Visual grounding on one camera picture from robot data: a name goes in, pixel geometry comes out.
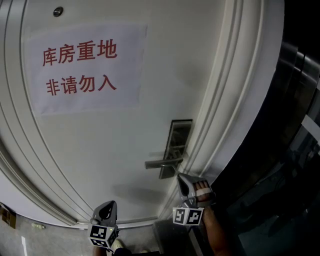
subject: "white tape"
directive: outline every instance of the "white tape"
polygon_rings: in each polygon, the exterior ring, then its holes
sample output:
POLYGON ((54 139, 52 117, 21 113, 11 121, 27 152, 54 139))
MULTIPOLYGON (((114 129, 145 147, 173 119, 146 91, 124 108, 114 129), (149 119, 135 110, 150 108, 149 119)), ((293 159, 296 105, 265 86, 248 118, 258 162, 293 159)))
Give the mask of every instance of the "white tape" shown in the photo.
POLYGON ((205 187, 205 188, 200 188, 198 189, 196 192, 195 192, 195 196, 196 197, 199 197, 199 196, 202 196, 204 194, 208 194, 208 193, 211 193, 211 189, 209 187, 205 187))

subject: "paper sign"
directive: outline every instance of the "paper sign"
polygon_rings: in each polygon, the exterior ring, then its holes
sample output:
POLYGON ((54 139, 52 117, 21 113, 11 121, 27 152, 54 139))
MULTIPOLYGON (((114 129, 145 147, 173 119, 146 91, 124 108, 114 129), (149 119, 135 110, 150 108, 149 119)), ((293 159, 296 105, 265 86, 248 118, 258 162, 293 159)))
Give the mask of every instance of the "paper sign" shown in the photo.
POLYGON ((28 39, 24 71, 35 115, 139 104, 147 26, 92 24, 28 39))

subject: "shoe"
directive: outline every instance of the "shoe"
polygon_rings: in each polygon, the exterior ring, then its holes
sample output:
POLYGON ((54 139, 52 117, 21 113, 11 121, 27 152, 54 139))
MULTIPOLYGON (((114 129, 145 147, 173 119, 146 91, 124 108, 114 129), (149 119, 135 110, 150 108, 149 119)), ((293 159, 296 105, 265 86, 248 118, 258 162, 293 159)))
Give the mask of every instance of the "shoe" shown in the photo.
POLYGON ((111 250, 115 252, 119 248, 124 248, 124 245, 120 240, 116 239, 111 246, 111 250))

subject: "person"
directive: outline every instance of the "person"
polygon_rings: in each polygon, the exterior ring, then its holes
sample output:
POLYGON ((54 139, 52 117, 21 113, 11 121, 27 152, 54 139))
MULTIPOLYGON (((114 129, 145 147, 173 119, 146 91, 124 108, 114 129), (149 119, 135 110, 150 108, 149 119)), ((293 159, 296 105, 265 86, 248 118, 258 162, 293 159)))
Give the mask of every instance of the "person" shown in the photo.
MULTIPOLYGON (((209 184, 206 181, 199 181, 194 184, 195 190, 208 188, 209 184)), ((203 194, 197 197, 199 202, 207 201, 210 198, 210 194, 203 194)), ((203 210, 202 220, 205 225, 208 241, 215 256, 231 256, 232 252, 228 244, 227 236, 219 224, 214 211, 210 206, 207 206, 203 210)), ((127 256, 131 255, 131 251, 124 248, 122 243, 116 239, 112 245, 114 255, 127 256)), ((106 249, 95 246, 93 249, 93 256, 106 256, 106 249)))

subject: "concrete floor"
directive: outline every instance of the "concrete floor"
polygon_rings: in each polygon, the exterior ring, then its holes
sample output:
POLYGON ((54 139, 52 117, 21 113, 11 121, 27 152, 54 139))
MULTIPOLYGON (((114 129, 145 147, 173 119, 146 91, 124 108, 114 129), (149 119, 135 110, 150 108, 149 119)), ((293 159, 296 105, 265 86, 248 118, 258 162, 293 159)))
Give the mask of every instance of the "concrete floor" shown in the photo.
MULTIPOLYGON (((17 216, 16 229, 0 220, 0 256, 91 256, 93 246, 86 230, 45 225, 40 230, 34 221, 17 216)), ((122 229, 118 239, 132 253, 159 250, 152 226, 122 229)))

